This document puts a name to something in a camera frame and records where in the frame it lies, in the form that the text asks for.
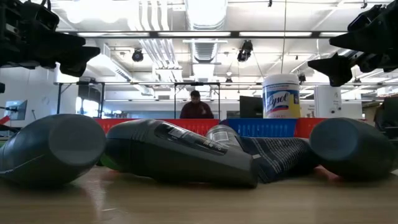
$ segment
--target lysol logo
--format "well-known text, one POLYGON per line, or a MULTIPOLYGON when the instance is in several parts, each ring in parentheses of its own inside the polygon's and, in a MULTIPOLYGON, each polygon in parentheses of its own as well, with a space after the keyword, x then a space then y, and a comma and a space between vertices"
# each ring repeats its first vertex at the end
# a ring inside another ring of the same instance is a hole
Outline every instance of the lysol logo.
POLYGON ((280 91, 272 94, 267 98, 267 112, 275 112, 279 110, 289 109, 289 95, 287 91, 280 91))

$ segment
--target desk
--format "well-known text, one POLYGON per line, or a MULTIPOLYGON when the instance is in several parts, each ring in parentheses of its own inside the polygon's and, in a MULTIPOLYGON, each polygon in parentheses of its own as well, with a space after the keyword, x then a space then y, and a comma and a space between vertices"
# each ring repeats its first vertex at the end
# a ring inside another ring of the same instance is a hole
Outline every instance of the desk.
POLYGON ((398 223, 398 177, 367 184, 301 177, 257 189, 163 185, 94 168, 62 190, 0 182, 1 224, 398 223))

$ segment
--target maroon shirt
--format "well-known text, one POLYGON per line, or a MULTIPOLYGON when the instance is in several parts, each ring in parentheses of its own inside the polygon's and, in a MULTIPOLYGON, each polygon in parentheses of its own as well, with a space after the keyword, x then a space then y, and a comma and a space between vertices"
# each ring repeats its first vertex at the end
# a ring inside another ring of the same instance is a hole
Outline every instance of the maroon shirt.
POLYGON ((181 119, 213 119, 209 105, 204 102, 189 102, 181 110, 181 119))

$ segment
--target ceiling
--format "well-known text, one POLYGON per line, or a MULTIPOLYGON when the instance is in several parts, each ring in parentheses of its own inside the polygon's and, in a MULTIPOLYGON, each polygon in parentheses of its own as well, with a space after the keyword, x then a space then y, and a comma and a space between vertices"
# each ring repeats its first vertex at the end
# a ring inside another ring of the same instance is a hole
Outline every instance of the ceiling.
MULTIPOLYGON (((91 10, 98 11, 98 13, 97 15, 90 15, 87 19, 78 23, 69 20, 69 11, 74 7, 73 1, 52 1, 54 2, 53 11, 61 18, 61 23, 58 26, 59 31, 130 31, 127 23, 127 19, 132 14, 130 3, 138 0, 81 1, 91 1, 91 10), (108 2, 107 8, 101 7, 102 2, 106 1, 110 1, 111 4, 108 2), (117 20, 112 23, 103 22, 101 16, 104 15, 117 17, 117 20)), ((224 30, 345 31, 347 25, 359 13, 370 9, 375 4, 389 4, 392 1, 372 0, 367 2, 367 8, 361 9, 363 1, 354 0, 287 0, 287 4, 285 4, 285 1, 273 0, 271 7, 268 7, 268 1, 229 0, 224 30)), ((184 1, 168 0, 167 4, 167 19, 170 29, 187 30, 184 1)), ((80 13, 86 14, 89 13, 88 11, 80 11, 80 13)), ((231 72, 234 82, 261 82, 264 76, 290 73, 311 57, 316 55, 327 57, 339 50, 329 45, 327 39, 251 39, 254 47, 252 56, 247 62, 238 63, 236 60, 237 52, 244 39, 228 39, 227 41, 227 43, 219 44, 216 58, 212 61, 216 64, 213 74, 214 81, 225 81, 226 73, 231 72)), ((134 49, 142 48, 138 39, 102 39, 102 42, 106 43, 111 49, 111 58, 123 66, 133 77, 138 77, 138 74, 152 73, 153 61, 148 57, 145 50, 143 61, 133 62, 131 59, 134 49)), ((182 39, 172 39, 172 43, 175 58, 182 68, 182 78, 189 80, 193 75, 191 46, 183 43, 182 39)), ((96 73, 100 77, 106 72, 96 69, 96 73)), ((306 74, 307 81, 312 81, 314 72, 306 70, 306 74)), ((358 69, 354 69, 354 74, 362 75, 358 69)), ((380 73, 378 76, 364 79, 362 82, 381 82, 387 78, 395 77, 395 75, 398 74, 395 72, 380 73)), ((327 82, 327 77, 323 76, 322 81, 327 82)), ((134 90, 134 88, 126 86, 119 88, 112 86, 111 89, 112 91, 134 90)), ((363 88, 362 93, 369 93, 375 89, 375 86, 363 88)))

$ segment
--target table surface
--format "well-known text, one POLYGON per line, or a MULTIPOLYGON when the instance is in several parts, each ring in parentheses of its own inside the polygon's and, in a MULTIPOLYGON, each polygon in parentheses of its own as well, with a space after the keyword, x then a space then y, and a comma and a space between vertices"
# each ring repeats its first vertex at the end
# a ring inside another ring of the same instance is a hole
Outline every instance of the table surface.
POLYGON ((59 190, 0 182, 0 223, 398 223, 398 176, 374 183, 319 175, 257 189, 164 185, 97 167, 59 190))

